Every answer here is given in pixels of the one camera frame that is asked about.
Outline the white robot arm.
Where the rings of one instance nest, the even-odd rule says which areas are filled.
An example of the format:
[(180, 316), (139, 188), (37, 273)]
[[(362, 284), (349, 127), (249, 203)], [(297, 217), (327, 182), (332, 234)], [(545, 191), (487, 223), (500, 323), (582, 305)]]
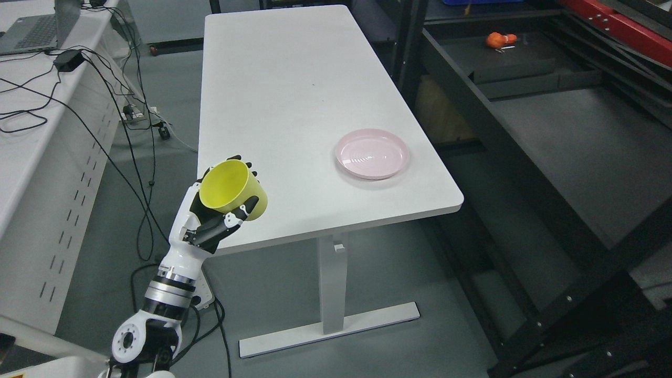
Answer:
[(143, 364), (151, 368), (149, 377), (173, 377), (171, 361), (182, 347), (182, 320), (199, 274), (199, 269), (159, 266), (141, 309), (116, 330), (101, 377), (137, 377)]

